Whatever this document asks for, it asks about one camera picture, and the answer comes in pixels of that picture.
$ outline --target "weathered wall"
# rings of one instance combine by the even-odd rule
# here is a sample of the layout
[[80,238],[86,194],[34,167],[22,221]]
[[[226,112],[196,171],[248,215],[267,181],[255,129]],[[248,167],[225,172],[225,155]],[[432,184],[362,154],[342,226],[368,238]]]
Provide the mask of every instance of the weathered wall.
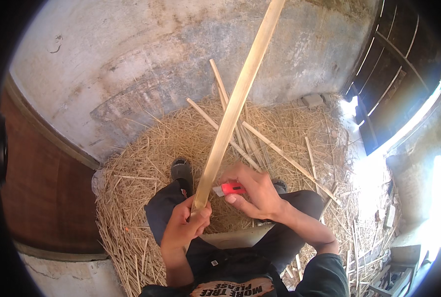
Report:
[[111,260],[51,261],[20,254],[27,271],[46,297],[124,297]]
[[[268,0],[52,0],[10,72],[35,109],[99,161],[185,98],[212,93],[214,58],[228,91]],[[288,0],[250,91],[259,104],[339,91],[377,0]]]
[[441,155],[441,102],[425,122],[387,158],[407,225],[430,218],[434,159]]

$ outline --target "brick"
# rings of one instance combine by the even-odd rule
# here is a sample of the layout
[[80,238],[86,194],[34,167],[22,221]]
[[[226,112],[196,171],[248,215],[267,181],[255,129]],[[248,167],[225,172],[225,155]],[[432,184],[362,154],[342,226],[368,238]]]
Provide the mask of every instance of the brick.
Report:
[[317,108],[323,104],[323,98],[321,98],[321,96],[318,94],[304,96],[302,101],[309,109]]
[[330,94],[327,93],[322,93],[321,96],[324,98],[324,103],[326,103],[326,105],[330,105],[332,102],[332,97]]
[[387,208],[387,215],[384,220],[384,229],[392,228],[395,219],[395,206],[389,205]]

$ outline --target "hay floor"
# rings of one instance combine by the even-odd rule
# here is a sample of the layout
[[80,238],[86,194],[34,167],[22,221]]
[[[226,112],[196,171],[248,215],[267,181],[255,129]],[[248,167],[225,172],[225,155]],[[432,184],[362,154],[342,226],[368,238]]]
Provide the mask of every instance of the hay floor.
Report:
[[[221,122],[222,108],[218,98],[204,98],[199,105],[214,121]],[[339,124],[339,115],[337,100],[331,107],[322,107],[316,111],[310,111],[298,102],[275,107],[254,106],[247,102],[243,110],[245,121],[311,171],[304,137],[309,138],[318,180],[331,190],[334,181],[338,183],[337,197],[343,201],[343,207],[339,208],[332,203],[324,215],[324,222],[336,235],[340,255],[346,263],[346,252],[353,249],[352,222],[359,210],[357,193],[340,196],[353,189],[351,166],[354,160],[348,154],[348,133]],[[160,249],[146,225],[143,206],[157,190],[170,183],[170,164],[178,156],[190,161],[196,187],[215,135],[216,130],[192,107],[183,108],[156,120],[153,127],[147,129],[136,141],[114,154],[99,172],[103,175],[103,182],[97,193],[97,224],[103,246],[128,296],[137,296],[140,289],[148,284],[166,285],[166,270]],[[286,181],[290,192],[302,189],[315,191],[314,184],[279,154],[269,147],[268,153],[276,177]],[[219,173],[241,159],[229,146]],[[383,205],[384,197],[374,199],[378,206]],[[213,211],[211,225],[205,233],[228,232],[253,226],[252,219],[213,193],[209,200]],[[370,249],[384,237],[383,232],[375,232],[379,227],[373,218],[360,222],[360,251]],[[301,250],[301,272],[314,255],[311,246],[306,245]],[[362,276],[361,281],[369,281],[375,268],[375,264],[368,267],[366,270],[370,271],[367,273],[370,275]],[[293,277],[285,273],[283,282],[288,288],[294,288],[299,282],[296,261],[289,265],[289,269]]]

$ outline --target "gray shoe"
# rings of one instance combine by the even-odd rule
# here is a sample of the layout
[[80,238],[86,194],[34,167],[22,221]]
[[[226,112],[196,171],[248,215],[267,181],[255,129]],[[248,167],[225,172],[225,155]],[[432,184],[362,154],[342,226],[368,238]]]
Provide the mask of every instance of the gray shoe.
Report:
[[272,179],[273,187],[275,187],[275,190],[278,194],[286,194],[288,193],[288,186],[286,185],[286,182],[280,179]]

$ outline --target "person's right hand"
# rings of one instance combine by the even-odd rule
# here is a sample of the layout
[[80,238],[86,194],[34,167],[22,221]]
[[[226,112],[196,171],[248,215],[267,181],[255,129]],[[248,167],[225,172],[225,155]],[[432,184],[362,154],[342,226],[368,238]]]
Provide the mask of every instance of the person's right hand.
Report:
[[268,173],[257,173],[247,165],[238,162],[224,171],[219,182],[231,180],[238,181],[245,187],[252,203],[237,194],[227,195],[225,200],[228,203],[251,218],[278,221],[278,217],[281,216],[288,202],[280,198]]

